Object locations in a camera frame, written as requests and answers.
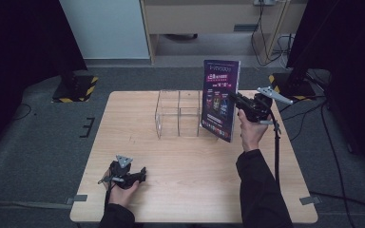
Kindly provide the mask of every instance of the gray carpet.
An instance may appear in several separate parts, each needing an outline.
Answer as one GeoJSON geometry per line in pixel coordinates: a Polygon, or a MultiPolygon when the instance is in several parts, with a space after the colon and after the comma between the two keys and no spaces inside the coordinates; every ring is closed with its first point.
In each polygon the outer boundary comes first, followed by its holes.
{"type": "MultiPolygon", "coordinates": [[[[51,96],[59,77],[29,87],[13,121],[0,138],[0,201],[49,202],[63,204],[78,190],[106,100],[115,90],[202,89],[201,67],[112,67],[91,68],[99,77],[90,100],[56,104],[51,96]],[[94,125],[87,138],[84,125],[94,125]]],[[[241,69],[240,89],[268,86],[267,76],[282,68],[241,69]]],[[[322,95],[319,88],[315,91],[322,95]]],[[[281,112],[282,119],[307,111],[324,101],[299,102],[281,112]]],[[[310,191],[341,196],[333,150],[321,118],[321,109],[284,121],[293,139],[300,168],[310,191]]],[[[334,143],[348,198],[365,202],[365,161],[350,154],[335,119],[323,109],[334,143]]],[[[342,199],[320,197],[316,205],[318,222],[296,227],[351,227],[342,199]]],[[[365,206],[348,202],[355,227],[365,227],[365,206]]],[[[69,209],[0,207],[0,227],[76,227],[69,209]]],[[[82,224],[96,227],[97,224],[82,224]]]]}

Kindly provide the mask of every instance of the power outlet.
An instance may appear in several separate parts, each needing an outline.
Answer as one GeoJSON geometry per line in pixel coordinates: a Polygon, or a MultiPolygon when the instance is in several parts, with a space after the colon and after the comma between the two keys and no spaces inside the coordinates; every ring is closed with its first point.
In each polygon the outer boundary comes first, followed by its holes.
{"type": "Polygon", "coordinates": [[[260,6],[261,4],[264,6],[274,6],[276,3],[276,0],[254,0],[254,6],[260,6]]]}

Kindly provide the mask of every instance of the human hand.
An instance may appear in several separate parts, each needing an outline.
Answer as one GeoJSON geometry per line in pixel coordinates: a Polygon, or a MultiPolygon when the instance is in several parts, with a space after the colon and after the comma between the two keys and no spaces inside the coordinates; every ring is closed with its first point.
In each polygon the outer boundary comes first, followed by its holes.
{"type": "Polygon", "coordinates": [[[239,119],[241,121],[242,148],[244,151],[259,149],[259,141],[268,129],[268,124],[249,122],[242,109],[239,109],[239,119]]]}
{"type": "MultiPolygon", "coordinates": [[[[109,176],[109,169],[105,172],[105,176],[109,176]]],[[[120,204],[123,207],[127,207],[130,203],[133,194],[139,187],[139,181],[136,180],[132,186],[128,189],[122,189],[118,185],[110,181],[111,183],[111,193],[109,195],[108,203],[120,204]]],[[[106,190],[108,190],[108,182],[103,182],[106,190]]]]}

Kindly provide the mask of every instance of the white wall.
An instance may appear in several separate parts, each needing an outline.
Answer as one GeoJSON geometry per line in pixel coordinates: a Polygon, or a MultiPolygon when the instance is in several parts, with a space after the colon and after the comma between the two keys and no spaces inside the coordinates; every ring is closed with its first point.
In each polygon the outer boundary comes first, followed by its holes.
{"type": "Polygon", "coordinates": [[[60,0],[85,59],[149,59],[139,0],[60,0]]]}

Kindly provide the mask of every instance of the person's arm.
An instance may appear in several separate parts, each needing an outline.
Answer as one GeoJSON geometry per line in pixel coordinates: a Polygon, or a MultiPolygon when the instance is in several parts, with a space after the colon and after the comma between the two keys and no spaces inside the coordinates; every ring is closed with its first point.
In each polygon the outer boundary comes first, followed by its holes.
{"type": "Polygon", "coordinates": [[[99,228],[132,228],[134,226],[135,216],[126,207],[138,186],[139,181],[136,180],[128,189],[122,189],[115,185],[111,191],[107,190],[105,213],[100,221],[99,228]]]}
{"type": "Polygon", "coordinates": [[[266,124],[250,123],[242,110],[241,138],[244,152],[236,166],[241,179],[240,205],[244,227],[293,227],[289,212],[275,179],[259,151],[266,124]]]}

